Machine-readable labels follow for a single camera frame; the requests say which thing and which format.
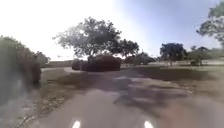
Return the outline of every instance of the tree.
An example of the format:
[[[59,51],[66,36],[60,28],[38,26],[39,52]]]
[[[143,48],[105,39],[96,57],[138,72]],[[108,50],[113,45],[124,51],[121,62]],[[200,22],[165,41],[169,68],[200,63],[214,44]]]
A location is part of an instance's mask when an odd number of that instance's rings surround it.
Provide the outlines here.
[[[210,36],[221,42],[224,48],[224,2],[210,9],[208,19],[201,24],[197,33]]]
[[[95,56],[105,51],[111,54],[120,53],[120,33],[112,22],[97,21],[89,17],[53,39],[58,39],[58,44],[64,48],[72,47],[77,57]]]
[[[195,49],[189,52],[188,55],[191,60],[194,60],[195,62],[199,63],[200,66],[202,66],[202,60],[211,58],[208,52],[209,49],[204,46],[199,48],[196,48],[195,46]]]
[[[140,54],[136,55],[136,63],[137,64],[144,64],[147,65],[149,62],[154,61],[147,53],[141,52]]]
[[[44,55],[42,52],[38,51],[36,53],[37,56],[37,61],[39,62],[41,67],[44,67],[46,63],[48,63],[50,61],[49,57],[46,57],[46,55]]]
[[[120,48],[122,56],[136,55],[139,50],[139,46],[136,42],[127,41],[126,39],[120,41]]]
[[[170,66],[172,66],[172,61],[181,60],[186,56],[186,50],[183,48],[183,44],[167,43],[162,44],[160,54],[161,58],[163,60],[168,60]]]
[[[1,36],[0,62],[0,81],[3,84],[9,86],[10,82],[18,77],[28,86],[39,82],[41,69],[35,53],[21,42]]]

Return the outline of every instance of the paved path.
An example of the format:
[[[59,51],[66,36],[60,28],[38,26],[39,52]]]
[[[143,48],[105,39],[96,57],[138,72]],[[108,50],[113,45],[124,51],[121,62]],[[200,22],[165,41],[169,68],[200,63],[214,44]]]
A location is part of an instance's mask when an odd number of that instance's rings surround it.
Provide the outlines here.
[[[215,101],[134,71],[100,75],[90,90],[75,93],[30,128],[69,128],[74,120],[81,121],[81,128],[143,128],[145,120],[155,128],[224,127],[224,107]]]

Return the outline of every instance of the sky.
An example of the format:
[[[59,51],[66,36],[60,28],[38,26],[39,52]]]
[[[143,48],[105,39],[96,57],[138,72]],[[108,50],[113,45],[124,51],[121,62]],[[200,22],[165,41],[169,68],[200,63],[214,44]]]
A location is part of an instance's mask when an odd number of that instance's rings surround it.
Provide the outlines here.
[[[220,47],[195,31],[220,0],[0,0],[0,35],[12,36],[32,51],[52,60],[73,58],[52,37],[89,16],[110,20],[121,37],[138,42],[140,49],[159,55],[162,43]]]

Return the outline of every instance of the asphalt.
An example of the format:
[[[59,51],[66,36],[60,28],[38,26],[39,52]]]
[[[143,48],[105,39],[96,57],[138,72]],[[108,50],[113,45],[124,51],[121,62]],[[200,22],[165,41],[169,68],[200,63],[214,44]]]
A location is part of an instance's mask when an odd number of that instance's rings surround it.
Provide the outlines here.
[[[128,70],[101,73],[96,81],[29,128],[70,128],[75,120],[81,128],[143,128],[145,121],[155,128],[224,127],[221,103],[167,82]]]

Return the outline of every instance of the tree canopy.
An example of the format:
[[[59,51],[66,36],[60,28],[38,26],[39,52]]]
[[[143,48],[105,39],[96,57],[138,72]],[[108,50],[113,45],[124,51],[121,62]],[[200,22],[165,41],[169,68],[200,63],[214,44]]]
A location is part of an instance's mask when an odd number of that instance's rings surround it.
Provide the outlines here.
[[[120,48],[122,56],[135,55],[138,53],[139,46],[136,42],[127,41],[126,39],[120,41]]]
[[[163,60],[169,60],[172,66],[172,61],[181,60],[186,56],[186,50],[183,44],[179,43],[167,43],[162,44],[160,48],[161,58]]]
[[[214,37],[224,48],[224,2],[210,9],[207,21],[201,24],[197,33]]]
[[[44,55],[42,52],[38,51],[36,53],[37,61],[40,63],[41,67],[44,67],[47,62],[50,61],[50,58]]]
[[[98,54],[133,55],[138,51],[138,44],[126,39],[120,39],[121,31],[113,23],[104,20],[86,18],[84,22],[59,33],[54,39],[64,48],[72,47],[74,55],[96,56]]]

